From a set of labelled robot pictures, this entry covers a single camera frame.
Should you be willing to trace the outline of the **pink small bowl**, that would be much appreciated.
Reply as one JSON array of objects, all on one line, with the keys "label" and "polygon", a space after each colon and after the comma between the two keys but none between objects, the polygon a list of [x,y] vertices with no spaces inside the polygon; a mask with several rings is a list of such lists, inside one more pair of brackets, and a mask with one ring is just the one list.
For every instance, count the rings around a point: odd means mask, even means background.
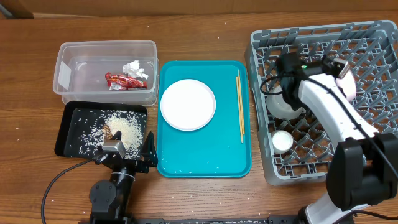
[{"label": "pink small bowl", "polygon": [[353,73],[348,71],[343,78],[336,78],[335,82],[348,101],[356,97],[356,83]]}]

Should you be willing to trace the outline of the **red snack wrapper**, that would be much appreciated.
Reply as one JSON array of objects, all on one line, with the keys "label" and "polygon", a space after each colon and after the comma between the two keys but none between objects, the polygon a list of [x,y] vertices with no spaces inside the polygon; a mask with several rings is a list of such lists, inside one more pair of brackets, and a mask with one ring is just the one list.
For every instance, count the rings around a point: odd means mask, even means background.
[{"label": "red snack wrapper", "polygon": [[147,83],[136,78],[129,77],[125,74],[105,74],[107,85],[112,91],[146,89]]}]

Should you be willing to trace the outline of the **pink plate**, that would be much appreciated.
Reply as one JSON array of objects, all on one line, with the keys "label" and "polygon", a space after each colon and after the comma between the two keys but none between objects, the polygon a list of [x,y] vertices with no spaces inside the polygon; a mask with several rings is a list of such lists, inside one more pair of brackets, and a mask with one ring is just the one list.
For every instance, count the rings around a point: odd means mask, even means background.
[{"label": "pink plate", "polygon": [[216,98],[203,82],[179,80],[163,92],[160,112],[171,127],[180,131],[196,131],[206,126],[216,111]]}]

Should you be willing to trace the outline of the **grey bowl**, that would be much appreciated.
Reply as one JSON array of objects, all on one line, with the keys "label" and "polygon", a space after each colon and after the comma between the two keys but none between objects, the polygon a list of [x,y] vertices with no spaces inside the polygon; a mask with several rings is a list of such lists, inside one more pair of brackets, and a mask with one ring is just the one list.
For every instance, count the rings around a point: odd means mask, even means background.
[{"label": "grey bowl", "polygon": [[282,88],[277,86],[271,91],[271,93],[275,93],[275,95],[267,96],[266,106],[268,111],[278,119],[291,120],[299,117],[303,113],[304,109],[299,108],[297,110],[293,110],[292,107],[284,101],[283,95],[277,94],[281,91]]}]

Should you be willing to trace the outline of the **white tissue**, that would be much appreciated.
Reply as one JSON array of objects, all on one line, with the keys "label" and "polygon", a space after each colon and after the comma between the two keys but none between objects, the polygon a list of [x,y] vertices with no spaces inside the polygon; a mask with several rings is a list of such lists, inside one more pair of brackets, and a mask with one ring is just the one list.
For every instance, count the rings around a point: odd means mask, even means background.
[{"label": "white tissue", "polygon": [[140,67],[140,61],[134,60],[123,66],[123,74],[132,78],[148,79],[148,75],[144,73],[144,69]]}]

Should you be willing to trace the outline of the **white cup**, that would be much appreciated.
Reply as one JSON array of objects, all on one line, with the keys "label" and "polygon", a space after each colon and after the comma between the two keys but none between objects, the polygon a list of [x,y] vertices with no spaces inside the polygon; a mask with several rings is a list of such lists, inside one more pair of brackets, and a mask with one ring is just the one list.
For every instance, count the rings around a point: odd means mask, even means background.
[{"label": "white cup", "polygon": [[275,154],[288,152],[294,143],[293,137],[287,131],[274,131],[272,134],[272,146]]}]

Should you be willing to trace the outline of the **wooden chopstick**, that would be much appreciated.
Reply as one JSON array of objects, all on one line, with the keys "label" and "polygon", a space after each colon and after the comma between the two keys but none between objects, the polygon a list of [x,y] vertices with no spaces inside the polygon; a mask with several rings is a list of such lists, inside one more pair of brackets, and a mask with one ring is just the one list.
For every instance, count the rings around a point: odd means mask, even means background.
[{"label": "wooden chopstick", "polygon": [[236,89],[237,89],[237,101],[238,101],[239,131],[240,131],[241,143],[243,143],[243,122],[242,122],[242,112],[241,112],[241,94],[239,87],[239,76],[236,77]]},{"label": "wooden chopstick", "polygon": [[245,130],[244,130],[244,112],[243,112],[243,98],[242,98],[242,88],[241,88],[241,76],[240,76],[240,70],[238,69],[238,80],[237,80],[237,86],[238,86],[238,96],[239,96],[239,105],[240,105],[240,117],[241,117],[241,131],[242,135],[245,135]]}]

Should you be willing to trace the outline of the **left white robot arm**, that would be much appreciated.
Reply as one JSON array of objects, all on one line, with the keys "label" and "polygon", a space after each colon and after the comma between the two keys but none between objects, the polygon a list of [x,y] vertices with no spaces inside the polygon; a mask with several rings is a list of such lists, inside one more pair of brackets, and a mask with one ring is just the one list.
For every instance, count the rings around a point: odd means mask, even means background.
[{"label": "left white robot arm", "polygon": [[67,172],[91,161],[104,165],[112,170],[109,180],[95,183],[89,192],[91,202],[90,223],[136,223],[133,217],[126,214],[132,185],[137,173],[148,173],[151,167],[158,165],[154,134],[150,132],[139,151],[140,159],[126,160],[126,149],[121,141],[122,133],[117,131],[113,137],[100,146],[91,159],[71,166],[53,178],[45,190],[40,206],[42,223],[46,222],[45,202],[53,184]]}]

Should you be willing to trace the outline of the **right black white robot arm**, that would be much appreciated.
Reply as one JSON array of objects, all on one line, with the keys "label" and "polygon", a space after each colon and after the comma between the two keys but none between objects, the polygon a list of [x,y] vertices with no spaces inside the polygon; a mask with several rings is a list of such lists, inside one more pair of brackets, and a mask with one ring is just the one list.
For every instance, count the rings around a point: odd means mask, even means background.
[{"label": "right black white robot arm", "polygon": [[275,62],[279,92],[268,108],[279,119],[305,108],[320,122],[335,149],[326,175],[326,193],[301,208],[289,223],[353,223],[366,207],[397,195],[397,136],[380,133],[351,105],[356,86],[350,65],[324,56],[307,63],[295,53]]}]

